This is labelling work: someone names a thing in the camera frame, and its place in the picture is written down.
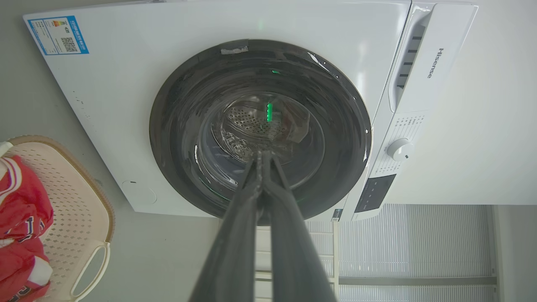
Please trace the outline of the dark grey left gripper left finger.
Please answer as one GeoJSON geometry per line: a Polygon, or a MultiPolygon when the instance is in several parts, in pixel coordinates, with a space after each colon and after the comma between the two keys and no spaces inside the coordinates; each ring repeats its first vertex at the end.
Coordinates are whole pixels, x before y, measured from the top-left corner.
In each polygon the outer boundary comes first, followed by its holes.
{"type": "Polygon", "coordinates": [[[255,238],[262,168],[259,151],[247,164],[190,302],[253,302],[255,299],[255,238]]]}

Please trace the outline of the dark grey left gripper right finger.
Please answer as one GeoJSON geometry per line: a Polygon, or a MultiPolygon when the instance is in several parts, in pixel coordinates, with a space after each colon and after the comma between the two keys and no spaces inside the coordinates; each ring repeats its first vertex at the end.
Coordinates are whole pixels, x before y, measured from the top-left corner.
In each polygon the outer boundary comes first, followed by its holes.
{"type": "Polygon", "coordinates": [[[275,302],[335,302],[300,209],[276,156],[261,153],[261,208],[271,226],[275,302]]]}

